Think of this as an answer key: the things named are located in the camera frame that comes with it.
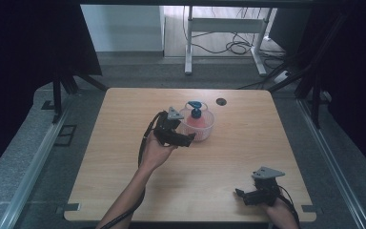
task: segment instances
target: wooden table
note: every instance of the wooden table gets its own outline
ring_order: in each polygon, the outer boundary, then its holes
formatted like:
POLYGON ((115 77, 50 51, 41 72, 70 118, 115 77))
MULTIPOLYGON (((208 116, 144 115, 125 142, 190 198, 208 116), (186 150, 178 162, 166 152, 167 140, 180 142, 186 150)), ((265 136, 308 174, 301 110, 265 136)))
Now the wooden table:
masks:
POLYGON ((235 188, 254 191, 253 171, 266 166, 286 173, 276 180, 295 202, 301 221, 314 221, 312 205, 275 104, 267 91, 109 89, 91 134, 65 212, 72 221, 101 220, 137 169, 137 156, 153 117, 189 100, 208 104, 215 116, 210 137, 179 147, 152 175, 134 221, 268 221, 245 206, 235 188), (216 104, 225 98, 227 104, 216 104))

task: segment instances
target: blue lid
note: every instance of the blue lid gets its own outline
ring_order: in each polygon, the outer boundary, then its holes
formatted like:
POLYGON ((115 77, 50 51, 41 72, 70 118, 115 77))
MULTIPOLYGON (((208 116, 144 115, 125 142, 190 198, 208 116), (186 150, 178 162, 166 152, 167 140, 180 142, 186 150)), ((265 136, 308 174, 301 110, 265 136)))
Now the blue lid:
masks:
POLYGON ((188 104, 193 107, 192 109, 192 118, 200 118, 201 117, 201 102, 198 101, 189 101, 188 104))

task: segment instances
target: white wall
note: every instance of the white wall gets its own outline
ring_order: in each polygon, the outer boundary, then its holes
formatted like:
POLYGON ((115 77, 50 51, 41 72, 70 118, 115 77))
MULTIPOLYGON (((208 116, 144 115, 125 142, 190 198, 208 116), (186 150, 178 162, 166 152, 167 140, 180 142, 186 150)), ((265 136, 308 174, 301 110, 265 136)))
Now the white wall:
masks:
POLYGON ((81 5, 97 52, 163 51, 162 6, 81 5))

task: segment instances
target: forearm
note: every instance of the forearm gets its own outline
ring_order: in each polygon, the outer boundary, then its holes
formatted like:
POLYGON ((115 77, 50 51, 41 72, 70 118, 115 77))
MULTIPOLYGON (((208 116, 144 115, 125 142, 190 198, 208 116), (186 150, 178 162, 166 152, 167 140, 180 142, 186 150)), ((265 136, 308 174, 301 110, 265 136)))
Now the forearm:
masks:
MULTIPOLYGON (((113 203, 112 207, 108 210, 105 216, 100 220, 96 229, 106 225, 109 221, 117 218, 127 210, 131 209, 135 203, 139 200, 142 192, 145 189, 153 169, 141 166, 134 174, 132 180, 120 194, 117 200, 113 203)), ((119 223, 115 224, 112 229, 115 228, 128 228, 130 225, 132 215, 126 217, 119 223)))

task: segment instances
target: plastic container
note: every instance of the plastic container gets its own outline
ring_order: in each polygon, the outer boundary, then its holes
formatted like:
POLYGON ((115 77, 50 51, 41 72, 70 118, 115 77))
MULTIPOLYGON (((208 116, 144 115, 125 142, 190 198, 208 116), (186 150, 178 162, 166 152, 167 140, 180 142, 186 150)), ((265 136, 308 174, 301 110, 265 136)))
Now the plastic container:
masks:
POLYGON ((214 115, 208 110, 207 104, 198 101, 189 101, 186 103, 185 108, 180 110, 180 114, 184 116, 184 119, 180 123, 181 134, 188 135, 195 133, 194 141, 202 141, 210 136, 214 126, 214 115), (192 113, 198 113, 198 111, 194 111, 196 108, 188 107, 192 102, 200 103, 200 108, 197 109, 201 111, 201 115, 198 118, 192 116, 192 113))

